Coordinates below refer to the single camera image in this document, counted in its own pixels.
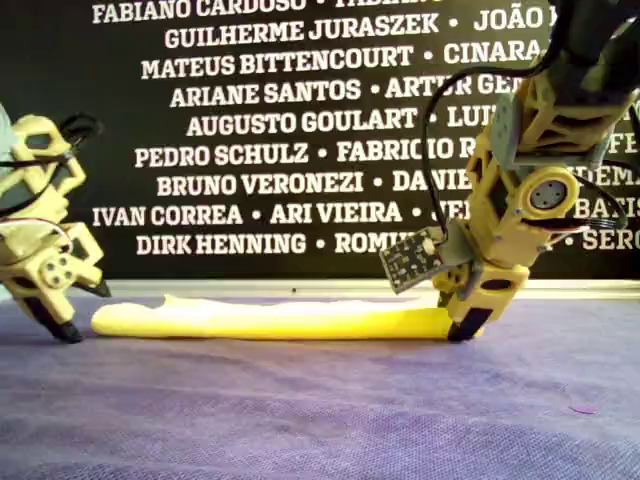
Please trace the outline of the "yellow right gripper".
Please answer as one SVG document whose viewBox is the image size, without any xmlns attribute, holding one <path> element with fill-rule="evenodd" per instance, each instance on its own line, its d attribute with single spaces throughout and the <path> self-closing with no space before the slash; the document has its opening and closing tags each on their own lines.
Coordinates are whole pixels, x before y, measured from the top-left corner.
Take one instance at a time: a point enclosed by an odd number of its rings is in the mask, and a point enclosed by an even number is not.
<svg viewBox="0 0 640 480">
<path fill-rule="evenodd" d="M 448 311 L 468 311 L 452 323 L 446 339 L 454 343 L 468 341 L 489 320 L 499 319 L 528 278 L 526 267 L 485 267 L 474 284 L 471 263 L 437 273 L 432 279 L 439 291 L 437 306 Z"/>
</svg>

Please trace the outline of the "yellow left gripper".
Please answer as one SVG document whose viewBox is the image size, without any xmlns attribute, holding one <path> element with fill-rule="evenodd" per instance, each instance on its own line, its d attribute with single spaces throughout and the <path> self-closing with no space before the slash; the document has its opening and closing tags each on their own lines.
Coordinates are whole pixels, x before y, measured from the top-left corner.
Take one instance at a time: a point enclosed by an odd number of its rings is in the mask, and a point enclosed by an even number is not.
<svg viewBox="0 0 640 480">
<path fill-rule="evenodd" d="M 67 290 L 75 287 L 110 296 L 97 263 L 103 251 L 83 223 L 67 223 L 64 233 L 28 225 L 1 242 L 1 283 L 33 320 L 62 343 L 83 336 L 70 320 L 74 308 Z"/>
</svg>

